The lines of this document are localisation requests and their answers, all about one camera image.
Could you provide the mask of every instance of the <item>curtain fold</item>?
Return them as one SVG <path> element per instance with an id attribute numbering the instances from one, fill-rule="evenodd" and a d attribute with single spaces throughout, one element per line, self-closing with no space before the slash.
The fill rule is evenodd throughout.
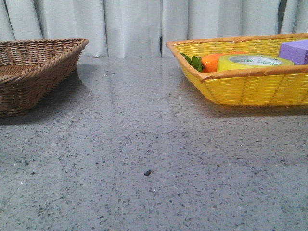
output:
<path id="1" fill-rule="evenodd" d="M 88 38 L 88 57 L 171 57 L 167 41 L 308 30 L 306 0 L 0 0 L 0 40 Z"/>

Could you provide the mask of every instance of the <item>table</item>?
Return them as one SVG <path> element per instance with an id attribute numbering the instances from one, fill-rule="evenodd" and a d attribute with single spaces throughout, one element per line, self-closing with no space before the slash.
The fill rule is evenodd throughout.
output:
<path id="1" fill-rule="evenodd" d="M 307 230 L 307 119 L 215 105 L 175 58 L 83 60 L 0 118 L 0 230 Z"/>

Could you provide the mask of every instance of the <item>roll of tape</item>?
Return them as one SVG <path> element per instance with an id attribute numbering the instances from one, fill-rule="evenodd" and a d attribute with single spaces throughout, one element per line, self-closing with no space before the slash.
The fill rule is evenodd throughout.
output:
<path id="1" fill-rule="evenodd" d="M 219 58 L 217 71 L 294 65 L 290 60 L 266 55 L 223 55 Z"/>

